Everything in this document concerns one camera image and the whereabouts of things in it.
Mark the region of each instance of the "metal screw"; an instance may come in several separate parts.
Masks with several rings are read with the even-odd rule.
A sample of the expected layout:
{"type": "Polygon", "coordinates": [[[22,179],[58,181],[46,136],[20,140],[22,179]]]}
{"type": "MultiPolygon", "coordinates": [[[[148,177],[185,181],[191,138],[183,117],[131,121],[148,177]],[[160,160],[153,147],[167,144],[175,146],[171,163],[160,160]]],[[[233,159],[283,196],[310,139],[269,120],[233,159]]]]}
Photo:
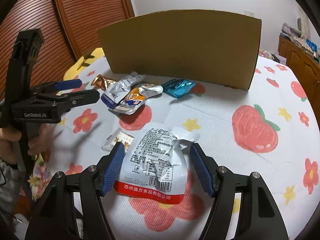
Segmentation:
{"type": "Polygon", "coordinates": [[[96,165],[91,165],[88,167],[88,171],[95,171],[97,169],[96,165]]]}
{"type": "Polygon", "coordinates": [[[260,178],[260,174],[256,171],[252,173],[252,176],[256,179],[260,178]]]}
{"type": "Polygon", "coordinates": [[[62,171],[58,171],[54,176],[56,178],[61,178],[63,176],[63,172],[62,171]]]}
{"type": "Polygon", "coordinates": [[[227,167],[225,167],[225,166],[220,166],[220,167],[218,168],[218,171],[220,171],[221,173],[225,173],[225,172],[228,171],[228,169],[227,169],[227,167]]]}

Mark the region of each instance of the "human hand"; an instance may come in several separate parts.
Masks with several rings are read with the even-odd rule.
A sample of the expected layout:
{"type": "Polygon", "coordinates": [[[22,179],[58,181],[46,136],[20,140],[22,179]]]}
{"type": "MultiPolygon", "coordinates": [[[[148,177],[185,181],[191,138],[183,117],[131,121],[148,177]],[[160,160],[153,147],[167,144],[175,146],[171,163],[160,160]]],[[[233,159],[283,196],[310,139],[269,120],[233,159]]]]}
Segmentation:
{"type": "Polygon", "coordinates": [[[17,164],[17,157],[13,150],[12,142],[21,138],[21,132],[11,125],[0,128],[0,159],[7,164],[17,164]]]}
{"type": "Polygon", "coordinates": [[[42,123],[39,127],[39,135],[34,137],[28,142],[29,150],[28,154],[35,156],[41,152],[44,152],[48,149],[48,141],[50,141],[51,133],[46,129],[47,124],[42,123]]]}
{"type": "MultiPolygon", "coordinates": [[[[39,127],[39,135],[28,142],[28,154],[31,156],[37,155],[48,148],[46,124],[41,124],[39,127]]],[[[5,128],[0,128],[0,159],[7,164],[17,164],[17,156],[13,150],[12,142],[19,141],[21,132],[11,125],[5,128]]]]}

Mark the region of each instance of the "printed date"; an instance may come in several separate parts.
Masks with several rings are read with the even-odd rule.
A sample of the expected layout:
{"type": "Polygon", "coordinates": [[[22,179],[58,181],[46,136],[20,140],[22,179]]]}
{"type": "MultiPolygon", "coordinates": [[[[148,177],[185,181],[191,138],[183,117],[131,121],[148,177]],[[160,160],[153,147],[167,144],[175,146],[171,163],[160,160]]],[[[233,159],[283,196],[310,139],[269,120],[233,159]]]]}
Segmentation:
{"type": "Polygon", "coordinates": [[[137,185],[141,185],[141,186],[148,186],[148,183],[146,181],[143,181],[143,180],[124,177],[124,181],[125,182],[129,182],[129,183],[133,183],[133,184],[137,184],[137,185]]]}

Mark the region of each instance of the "floral bedspread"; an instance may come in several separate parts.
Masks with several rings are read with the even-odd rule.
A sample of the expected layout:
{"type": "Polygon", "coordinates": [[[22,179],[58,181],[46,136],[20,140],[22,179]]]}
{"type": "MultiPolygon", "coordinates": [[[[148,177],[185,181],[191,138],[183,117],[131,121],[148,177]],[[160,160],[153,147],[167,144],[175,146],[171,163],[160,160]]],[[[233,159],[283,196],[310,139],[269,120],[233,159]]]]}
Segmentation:
{"type": "MultiPolygon", "coordinates": [[[[79,73],[81,89],[93,88],[90,83],[98,74],[115,80],[124,76],[113,74],[102,57],[79,73]]],[[[168,80],[146,77],[146,81],[157,84],[168,80]]],[[[310,219],[320,200],[320,134],[306,94],[288,67],[259,57],[249,91],[197,82],[188,95],[175,99],[163,93],[149,98],[132,115],[114,114],[101,101],[74,108],[63,115],[60,124],[48,127],[54,139],[44,153],[48,170],[51,174],[81,172],[106,154],[101,146],[117,128],[135,136],[150,121],[198,132],[204,152],[234,173],[258,171],[291,239],[310,219]]],[[[161,204],[115,191],[102,198],[116,239],[199,238],[213,200],[203,192],[186,158],[188,182],[180,204],[161,204]]],[[[31,185],[38,184],[33,189],[34,198],[39,197],[50,177],[40,159],[30,179],[31,185]]],[[[81,210],[79,195],[75,196],[75,206],[81,210]]],[[[227,239],[234,236],[239,208],[240,194],[236,194],[227,239]]]]}

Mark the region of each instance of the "barcode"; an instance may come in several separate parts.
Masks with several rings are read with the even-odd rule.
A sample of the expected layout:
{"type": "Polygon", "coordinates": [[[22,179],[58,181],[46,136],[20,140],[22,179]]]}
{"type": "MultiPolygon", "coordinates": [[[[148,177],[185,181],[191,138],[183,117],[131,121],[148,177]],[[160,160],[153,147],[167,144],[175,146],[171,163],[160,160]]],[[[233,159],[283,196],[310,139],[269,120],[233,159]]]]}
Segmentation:
{"type": "Polygon", "coordinates": [[[160,188],[166,192],[170,192],[171,191],[171,186],[172,186],[172,182],[167,182],[167,181],[159,181],[156,177],[151,177],[149,179],[149,185],[150,186],[154,186],[156,188],[160,188]]]}

